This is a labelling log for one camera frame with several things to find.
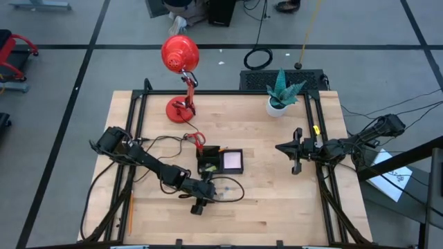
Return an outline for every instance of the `red chair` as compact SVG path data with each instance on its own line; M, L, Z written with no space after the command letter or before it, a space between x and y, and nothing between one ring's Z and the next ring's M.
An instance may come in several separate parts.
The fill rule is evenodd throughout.
M0 66L4 66L12 71L14 73L14 75L12 76L14 80L19 80L23 82L26 80L24 73L20 71L17 67L8 63L8 57L16 44L15 39L24 40L30 46L29 52L32 53L34 56L38 56L39 51L38 48L25 37L22 37L21 35L14 35L9 30L0 30Z

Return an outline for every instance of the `lamp base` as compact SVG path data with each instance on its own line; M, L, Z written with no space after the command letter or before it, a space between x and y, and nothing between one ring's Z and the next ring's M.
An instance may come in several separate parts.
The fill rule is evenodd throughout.
M185 97L183 96L178 96L175 98L172 98L168 104L166 105L166 115L168 116L168 118L176 123L183 123L183 122L187 122L189 120L191 120L191 118L194 116L194 114L192 114L191 109L178 109L176 107L174 107L172 104L174 103L183 103L185 102Z

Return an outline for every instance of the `pencil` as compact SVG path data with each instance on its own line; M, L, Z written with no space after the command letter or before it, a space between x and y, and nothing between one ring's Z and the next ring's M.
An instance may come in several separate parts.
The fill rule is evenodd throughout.
M134 191L131 190L131 198L129 199L129 233L131 235L132 232L132 213L134 209Z

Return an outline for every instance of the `potted plant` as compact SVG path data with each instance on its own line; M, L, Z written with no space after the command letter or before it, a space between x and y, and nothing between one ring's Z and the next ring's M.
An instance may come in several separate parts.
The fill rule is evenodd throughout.
M298 100L296 95L305 85L306 80L299 84L292 84L286 87L286 77L281 68L278 72L277 81L275 82L274 90L267 85L269 100L266 105L266 111L274 118L282 116L290 104L295 104Z

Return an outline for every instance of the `succulent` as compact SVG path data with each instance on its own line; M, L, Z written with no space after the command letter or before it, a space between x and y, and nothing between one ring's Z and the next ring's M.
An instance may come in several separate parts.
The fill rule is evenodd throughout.
M306 80L299 84L292 84L286 88L286 77L284 76L283 68L280 68L274 90L269 85L266 85L268 94L271 96L271 106L275 109L283 109L285 106L295 104L298 101L296 95L305 83Z

